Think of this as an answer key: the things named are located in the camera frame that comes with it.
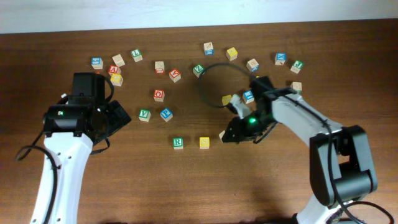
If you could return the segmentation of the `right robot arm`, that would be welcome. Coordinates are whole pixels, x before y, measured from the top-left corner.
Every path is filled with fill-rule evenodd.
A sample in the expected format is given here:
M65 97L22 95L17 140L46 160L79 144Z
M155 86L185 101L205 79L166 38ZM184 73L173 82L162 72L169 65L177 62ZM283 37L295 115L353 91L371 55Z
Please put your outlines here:
M253 78L249 87L256 110L233 95L227 107L236 117L220 139L257 144L280 123L309 147L313 194L290 223L339 223L343 210L377 190L368 135L362 127L346 127L328 119L291 87L274 88L268 77Z

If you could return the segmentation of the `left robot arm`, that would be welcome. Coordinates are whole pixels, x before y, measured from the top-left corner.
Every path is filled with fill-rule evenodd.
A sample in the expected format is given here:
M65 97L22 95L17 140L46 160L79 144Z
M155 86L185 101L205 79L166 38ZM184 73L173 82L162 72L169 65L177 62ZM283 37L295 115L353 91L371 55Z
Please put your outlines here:
M44 116L44 167L31 223L76 223L81 186L94 147L129 122L131 117L105 89L111 80L98 73L75 73L72 93L52 105Z

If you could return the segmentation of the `yellow S block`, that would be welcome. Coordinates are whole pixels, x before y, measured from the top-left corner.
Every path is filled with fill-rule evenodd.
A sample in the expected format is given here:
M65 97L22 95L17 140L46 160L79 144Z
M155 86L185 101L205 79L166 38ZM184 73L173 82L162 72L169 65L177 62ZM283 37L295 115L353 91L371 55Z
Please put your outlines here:
M223 130L222 132L219 133L219 138L220 138L221 142L223 142L224 134L225 134L225 130Z
M209 149L209 148L210 148L210 138L200 137L200 149Z

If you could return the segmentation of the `green R letter block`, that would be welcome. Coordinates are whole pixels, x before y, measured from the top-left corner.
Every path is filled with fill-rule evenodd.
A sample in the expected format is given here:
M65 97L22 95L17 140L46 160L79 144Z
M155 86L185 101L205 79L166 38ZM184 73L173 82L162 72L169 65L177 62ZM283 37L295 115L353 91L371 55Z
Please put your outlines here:
M183 138L173 138L172 144L175 150L183 149Z

